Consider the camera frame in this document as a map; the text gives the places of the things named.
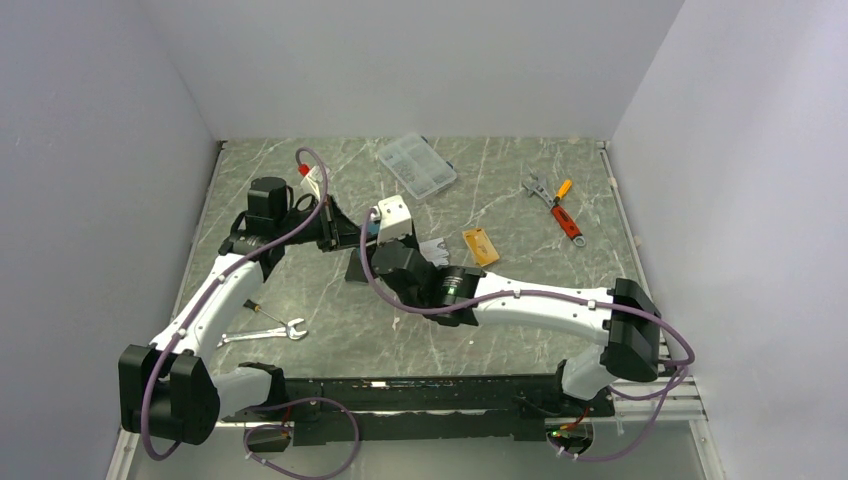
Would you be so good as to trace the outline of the red handled adjustable wrench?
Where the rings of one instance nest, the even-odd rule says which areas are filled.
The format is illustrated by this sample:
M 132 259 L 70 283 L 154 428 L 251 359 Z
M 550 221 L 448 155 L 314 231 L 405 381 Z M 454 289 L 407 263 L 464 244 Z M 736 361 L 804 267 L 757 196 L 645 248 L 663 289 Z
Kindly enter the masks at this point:
M 522 186 L 529 197 L 536 196 L 545 203 L 561 230 L 575 246 L 578 248 L 586 246 L 586 239 L 575 220 L 561 206 L 561 202 L 559 205 L 554 204 L 553 198 L 556 193 L 552 194 L 549 191 L 547 179 L 544 176 L 530 173 L 529 177 L 522 181 Z

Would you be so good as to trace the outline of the orange credit card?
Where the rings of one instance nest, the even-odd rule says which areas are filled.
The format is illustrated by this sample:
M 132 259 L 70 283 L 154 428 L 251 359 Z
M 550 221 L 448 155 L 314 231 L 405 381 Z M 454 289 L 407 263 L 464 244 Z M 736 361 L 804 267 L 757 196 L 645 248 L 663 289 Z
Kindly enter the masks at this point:
M 465 230 L 462 236 L 476 265 L 486 267 L 500 259 L 500 254 L 483 228 Z

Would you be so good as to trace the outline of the blue card holder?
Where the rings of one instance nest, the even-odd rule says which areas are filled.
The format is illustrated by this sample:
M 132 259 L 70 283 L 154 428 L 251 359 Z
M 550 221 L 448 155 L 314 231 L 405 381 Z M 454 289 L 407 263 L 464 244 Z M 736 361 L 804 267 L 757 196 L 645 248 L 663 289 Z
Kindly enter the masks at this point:
M 366 243 L 374 244 L 377 242 L 380 225 L 374 222 L 366 223 Z

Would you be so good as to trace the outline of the silver credit card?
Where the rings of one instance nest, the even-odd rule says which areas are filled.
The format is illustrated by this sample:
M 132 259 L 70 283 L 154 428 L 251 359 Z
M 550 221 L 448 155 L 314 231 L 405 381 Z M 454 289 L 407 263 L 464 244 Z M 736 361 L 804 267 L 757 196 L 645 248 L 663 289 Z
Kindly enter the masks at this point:
M 446 266 L 450 263 L 450 253 L 442 237 L 421 242 L 419 251 L 433 265 Z

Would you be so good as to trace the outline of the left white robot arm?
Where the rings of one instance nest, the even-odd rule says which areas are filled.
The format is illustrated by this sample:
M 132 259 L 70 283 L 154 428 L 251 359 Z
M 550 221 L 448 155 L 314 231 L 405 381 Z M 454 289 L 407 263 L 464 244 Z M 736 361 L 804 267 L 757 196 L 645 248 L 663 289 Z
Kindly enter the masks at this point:
M 289 400 L 281 368 L 247 362 L 213 376 L 207 369 L 235 316 L 270 277 L 288 246 L 314 244 L 324 252 L 353 248 L 360 228 L 331 196 L 306 195 L 300 209 L 285 180 L 252 181 L 247 207 L 233 223 L 200 289 L 146 345 L 130 345 L 118 360 L 121 424 L 155 439 L 202 444 L 219 419 L 251 409 L 279 417 Z

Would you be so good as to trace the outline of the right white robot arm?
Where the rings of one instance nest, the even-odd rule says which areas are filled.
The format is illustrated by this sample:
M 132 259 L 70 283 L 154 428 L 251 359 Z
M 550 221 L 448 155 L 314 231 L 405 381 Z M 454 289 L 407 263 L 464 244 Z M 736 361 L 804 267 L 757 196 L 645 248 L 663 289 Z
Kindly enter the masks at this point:
M 551 388 L 557 411 L 574 415 L 617 380 L 648 383 L 660 374 L 665 323 L 642 287 L 619 278 L 611 288 L 563 288 L 427 261 L 412 235 L 368 247 L 358 233 L 367 283 L 393 307 L 441 326 L 508 325 L 577 336 L 589 347 L 565 361 Z

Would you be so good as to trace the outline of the clear plastic organizer box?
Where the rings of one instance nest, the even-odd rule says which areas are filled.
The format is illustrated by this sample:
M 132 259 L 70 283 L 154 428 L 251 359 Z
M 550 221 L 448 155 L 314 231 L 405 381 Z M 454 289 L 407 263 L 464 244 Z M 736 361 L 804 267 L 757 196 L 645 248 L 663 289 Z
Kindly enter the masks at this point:
M 377 159 L 416 200 L 447 188 L 458 177 L 452 165 L 416 133 L 384 145 L 377 151 Z

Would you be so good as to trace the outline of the black credit card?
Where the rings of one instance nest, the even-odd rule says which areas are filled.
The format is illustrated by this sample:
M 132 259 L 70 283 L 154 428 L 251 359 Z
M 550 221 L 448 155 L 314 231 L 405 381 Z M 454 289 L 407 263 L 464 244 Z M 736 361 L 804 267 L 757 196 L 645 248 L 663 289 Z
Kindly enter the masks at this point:
M 345 271 L 344 280 L 349 283 L 367 284 L 368 280 L 363 272 L 361 264 L 361 255 L 359 249 L 351 251 L 348 265 Z

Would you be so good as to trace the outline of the silver open-end wrench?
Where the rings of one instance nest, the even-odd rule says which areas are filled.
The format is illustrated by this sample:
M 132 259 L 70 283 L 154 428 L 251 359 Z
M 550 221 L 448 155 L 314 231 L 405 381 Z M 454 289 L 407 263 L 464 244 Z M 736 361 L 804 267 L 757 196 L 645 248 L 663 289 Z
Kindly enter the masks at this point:
M 309 334 L 307 330 L 298 329 L 298 326 L 303 322 L 303 318 L 296 318 L 288 322 L 283 322 L 281 326 L 275 328 L 243 332 L 228 332 L 222 335 L 221 339 L 217 344 L 217 348 L 221 348 L 224 345 L 233 342 L 271 338 L 283 338 L 292 341 L 298 341 L 305 338 Z

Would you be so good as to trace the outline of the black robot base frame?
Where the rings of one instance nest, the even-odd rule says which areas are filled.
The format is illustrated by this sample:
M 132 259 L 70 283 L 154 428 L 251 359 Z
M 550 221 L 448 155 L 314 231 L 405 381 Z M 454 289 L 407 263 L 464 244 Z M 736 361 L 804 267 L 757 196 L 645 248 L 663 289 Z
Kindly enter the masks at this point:
M 590 400 L 560 390 L 554 374 L 454 377 L 291 378 L 294 407 L 260 412 L 242 409 L 230 423 L 286 420 L 296 446 L 363 441 L 506 437 L 543 441 L 558 419 L 609 418 L 612 395 Z

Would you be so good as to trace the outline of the black yellow screwdriver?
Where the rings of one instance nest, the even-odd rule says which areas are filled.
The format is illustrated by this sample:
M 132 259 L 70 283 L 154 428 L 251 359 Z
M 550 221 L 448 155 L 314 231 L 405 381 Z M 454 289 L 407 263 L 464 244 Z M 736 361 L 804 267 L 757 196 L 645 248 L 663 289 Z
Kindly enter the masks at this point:
M 263 315 L 263 316 L 265 316 L 265 317 L 267 317 L 267 318 L 269 318 L 269 319 L 273 320 L 274 322 L 276 322 L 276 323 L 278 323 L 278 324 L 281 324 L 281 325 L 285 325 L 285 324 L 286 324 L 286 322 L 285 322 L 285 321 L 283 321 L 283 320 L 279 319 L 278 317 L 276 317 L 276 316 L 272 315 L 271 313 L 269 313 L 268 311 L 266 311 L 266 310 L 265 310 L 265 309 L 264 309 L 264 308 L 263 308 L 260 304 L 258 304 L 258 303 L 256 303 L 256 302 L 254 302 L 254 301 L 252 301 L 252 300 L 246 300 L 246 301 L 244 302 L 243 306 L 244 306 L 245 308 L 247 308 L 248 310 L 251 310 L 251 311 L 253 311 L 253 312 L 255 312 L 255 313 L 259 313 L 259 314 L 261 314 L 261 315 Z

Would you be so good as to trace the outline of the aluminium rail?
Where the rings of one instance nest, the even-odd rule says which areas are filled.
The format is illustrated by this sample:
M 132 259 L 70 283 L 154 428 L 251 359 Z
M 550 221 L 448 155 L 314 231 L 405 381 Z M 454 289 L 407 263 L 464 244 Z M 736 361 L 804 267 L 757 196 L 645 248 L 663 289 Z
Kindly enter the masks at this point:
M 660 369 L 660 376 L 650 383 L 618 380 L 611 385 L 615 418 L 624 422 L 647 421 L 655 413 L 660 397 L 648 398 L 669 383 L 671 375 Z M 666 394 L 657 421 L 694 421 L 707 418 L 700 392 L 689 375 Z

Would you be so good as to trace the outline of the orange handled screwdriver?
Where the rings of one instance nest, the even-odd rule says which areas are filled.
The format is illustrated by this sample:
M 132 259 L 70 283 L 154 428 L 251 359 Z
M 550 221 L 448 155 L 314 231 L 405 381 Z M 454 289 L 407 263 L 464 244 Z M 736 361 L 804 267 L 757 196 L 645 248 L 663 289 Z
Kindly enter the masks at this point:
M 572 188 L 573 182 L 571 179 L 566 179 L 561 186 L 558 188 L 556 194 L 554 195 L 554 204 L 559 205 L 560 202 L 565 198 L 565 196 L 569 193 Z

